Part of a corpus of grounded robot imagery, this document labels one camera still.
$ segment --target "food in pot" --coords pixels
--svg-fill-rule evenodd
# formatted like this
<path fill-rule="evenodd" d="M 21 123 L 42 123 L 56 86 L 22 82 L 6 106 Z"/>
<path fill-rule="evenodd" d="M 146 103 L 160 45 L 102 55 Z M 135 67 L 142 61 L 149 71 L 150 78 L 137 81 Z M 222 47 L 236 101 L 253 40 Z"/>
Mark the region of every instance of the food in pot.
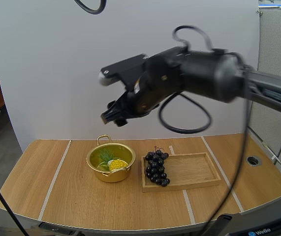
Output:
<path fill-rule="evenodd" d="M 106 148 L 99 151 L 98 158 L 100 158 L 102 162 L 97 168 L 103 171 L 112 171 L 127 166 L 125 161 L 115 157 L 114 152 Z"/>

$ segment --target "floor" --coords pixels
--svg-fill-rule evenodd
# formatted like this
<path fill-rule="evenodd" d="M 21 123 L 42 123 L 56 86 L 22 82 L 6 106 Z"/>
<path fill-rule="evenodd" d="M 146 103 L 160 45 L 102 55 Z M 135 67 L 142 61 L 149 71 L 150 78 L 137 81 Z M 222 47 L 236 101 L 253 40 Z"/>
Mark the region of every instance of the floor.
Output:
<path fill-rule="evenodd" d="M 5 107 L 0 113 L 0 188 L 7 179 L 14 165 L 22 155 L 21 148 L 12 128 L 9 115 Z M 25 228 L 36 225 L 36 222 L 26 218 L 18 218 Z M 7 211 L 0 209 L 0 226 L 17 228 Z"/>

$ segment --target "gold pot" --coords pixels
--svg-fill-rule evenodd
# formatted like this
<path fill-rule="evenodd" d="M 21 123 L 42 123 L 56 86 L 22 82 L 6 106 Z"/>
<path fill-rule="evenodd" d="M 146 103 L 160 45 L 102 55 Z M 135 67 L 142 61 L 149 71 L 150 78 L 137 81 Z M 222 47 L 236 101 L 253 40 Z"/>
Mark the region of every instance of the gold pot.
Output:
<path fill-rule="evenodd" d="M 100 145 L 100 138 L 107 137 L 109 139 L 109 143 L 101 144 Z M 119 169 L 114 169 L 111 171 L 100 170 L 97 168 L 102 160 L 98 157 L 99 152 L 103 149 L 110 150 L 114 153 L 115 157 L 120 158 L 124 162 L 127 163 L 126 167 L 122 167 Z M 131 165 L 135 161 L 136 154 L 134 150 L 124 144 L 113 143 L 110 136 L 108 135 L 101 135 L 97 139 L 97 146 L 89 151 L 87 154 L 87 164 L 93 169 L 94 174 L 96 177 L 104 182 L 114 183 L 122 181 L 123 179 L 127 178 Z"/>

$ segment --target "grape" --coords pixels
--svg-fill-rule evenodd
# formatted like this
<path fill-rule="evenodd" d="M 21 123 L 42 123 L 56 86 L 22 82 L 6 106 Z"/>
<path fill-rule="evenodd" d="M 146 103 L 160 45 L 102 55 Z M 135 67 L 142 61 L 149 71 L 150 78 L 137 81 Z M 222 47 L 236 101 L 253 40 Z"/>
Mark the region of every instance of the grape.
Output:
<path fill-rule="evenodd" d="M 151 171 L 151 166 L 147 166 L 147 167 L 146 167 L 146 172 L 147 172 L 147 173 L 150 173 L 150 171 Z"/>
<path fill-rule="evenodd" d="M 161 155 L 162 160 L 165 160 L 166 158 L 167 158 L 167 156 L 165 155 L 165 153 Z"/>
<path fill-rule="evenodd" d="M 164 180 L 162 181 L 162 183 L 161 183 L 161 186 L 162 186 L 162 187 L 168 186 L 168 182 L 164 179 Z"/>
<path fill-rule="evenodd" d="M 162 174 L 164 172 L 164 168 L 161 166 L 159 169 L 158 169 L 158 173 L 159 174 Z"/>
<path fill-rule="evenodd" d="M 153 151 L 150 151 L 150 152 L 148 152 L 147 155 L 148 155 L 150 158 L 153 158 L 154 154 L 155 154 L 155 153 L 154 153 Z"/>
<path fill-rule="evenodd" d="M 158 174 L 154 174 L 154 175 L 152 176 L 152 178 L 154 178 L 154 179 L 159 178 L 159 175 L 158 175 Z"/>
<path fill-rule="evenodd" d="M 158 168 L 158 163 L 153 162 L 153 163 L 151 164 L 151 167 L 152 167 L 152 168 Z"/>
<path fill-rule="evenodd" d="M 153 161 L 158 161 L 159 159 L 160 159 L 160 157 L 158 155 L 154 155 L 152 158 Z"/>
<path fill-rule="evenodd" d="M 151 174 L 153 175 L 153 174 L 156 174 L 156 173 L 158 173 L 158 170 L 155 169 L 155 168 L 152 168 L 152 169 L 151 169 Z"/>
<path fill-rule="evenodd" d="M 159 155 L 159 156 L 161 156 L 161 155 L 162 155 L 162 151 L 161 151 L 161 150 L 157 150 L 157 151 L 156 151 L 156 154 Z"/>
<path fill-rule="evenodd" d="M 163 164 L 164 164 L 164 161 L 162 159 L 158 160 L 158 165 L 159 166 L 163 166 Z"/>
<path fill-rule="evenodd" d="M 166 173 L 162 173 L 161 175 L 160 175 L 160 178 L 166 178 L 167 177 L 167 174 Z"/>
<path fill-rule="evenodd" d="M 158 184 L 158 185 L 161 185 L 162 180 L 161 180 L 160 178 L 157 178 L 157 179 L 155 180 L 155 183 Z"/>

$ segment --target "pot handle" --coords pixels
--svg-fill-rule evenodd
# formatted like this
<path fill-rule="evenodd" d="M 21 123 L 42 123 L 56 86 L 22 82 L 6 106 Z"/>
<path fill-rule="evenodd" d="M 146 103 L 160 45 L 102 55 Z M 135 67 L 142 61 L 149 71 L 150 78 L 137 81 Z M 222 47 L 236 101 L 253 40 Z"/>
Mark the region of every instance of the pot handle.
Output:
<path fill-rule="evenodd" d="M 100 145 L 100 138 L 104 138 L 104 137 L 108 138 L 109 141 L 112 142 L 110 136 L 108 136 L 107 134 L 103 134 L 103 135 L 101 135 L 101 136 L 98 137 L 98 139 L 97 139 L 97 141 L 96 141 L 97 145 Z"/>
<path fill-rule="evenodd" d="M 112 174 L 119 172 L 119 171 L 127 171 L 128 169 L 126 167 L 121 167 L 115 170 L 112 170 L 109 174 L 103 173 L 106 177 L 110 177 Z"/>

